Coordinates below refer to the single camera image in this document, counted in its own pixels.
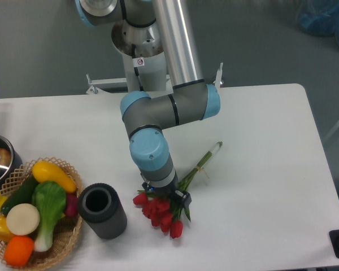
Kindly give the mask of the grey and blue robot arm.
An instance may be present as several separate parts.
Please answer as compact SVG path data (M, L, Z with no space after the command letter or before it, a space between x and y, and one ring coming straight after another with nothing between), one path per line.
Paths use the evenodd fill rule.
M167 128L220 111L214 85L202 76L185 1L77 1L83 22L113 23L112 43L123 58L128 93L120 103L131 157L143 187L187 207L190 194L178 183Z

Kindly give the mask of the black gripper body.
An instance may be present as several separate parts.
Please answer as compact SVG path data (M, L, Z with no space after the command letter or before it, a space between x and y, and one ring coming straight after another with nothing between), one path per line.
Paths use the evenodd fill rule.
M163 181L145 182L145 192L149 198L171 195L177 189L177 180L165 184Z

